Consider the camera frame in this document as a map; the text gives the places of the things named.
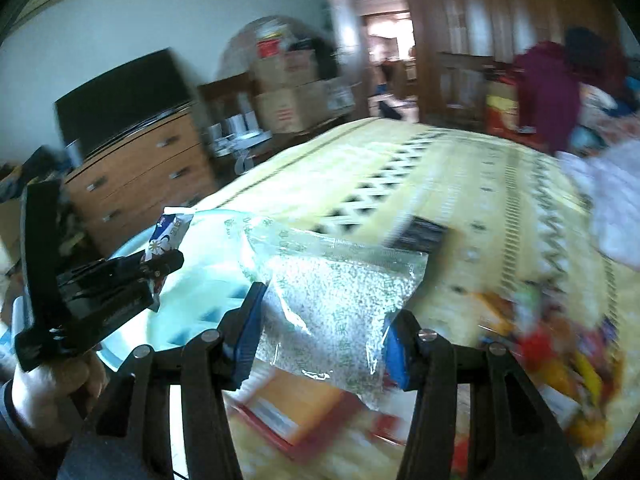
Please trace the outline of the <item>left hand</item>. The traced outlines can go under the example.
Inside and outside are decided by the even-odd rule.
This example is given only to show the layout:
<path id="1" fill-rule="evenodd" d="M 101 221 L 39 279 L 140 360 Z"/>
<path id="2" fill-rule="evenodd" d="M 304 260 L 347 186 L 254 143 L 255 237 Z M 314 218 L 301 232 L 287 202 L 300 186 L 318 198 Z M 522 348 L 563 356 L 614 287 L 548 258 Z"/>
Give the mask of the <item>left hand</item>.
<path id="1" fill-rule="evenodd" d="M 42 364 L 29 372 L 17 365 L 11 400 L 17 419 L 36 443 L 53 446 L 73 437 L 81 426 L 72 395 L 82 393 L 90 413 L 107 385 L 105 368 L 90 350 L 67 361 Z"/>

